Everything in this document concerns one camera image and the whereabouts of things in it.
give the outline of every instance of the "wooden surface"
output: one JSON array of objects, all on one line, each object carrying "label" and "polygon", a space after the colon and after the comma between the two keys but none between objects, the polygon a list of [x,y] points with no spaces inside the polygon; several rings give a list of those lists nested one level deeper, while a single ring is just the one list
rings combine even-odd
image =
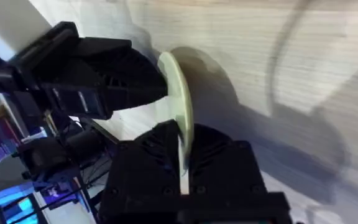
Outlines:
[{"label": "wooden surface", "polygon": [[[358,223],[358,1],[31,1],[52,25],[131,39],[150,58],[172,51],[195,121],[249,140],[295,220]],[[155,115],[151,104],[100,123],[132,139]]]}]

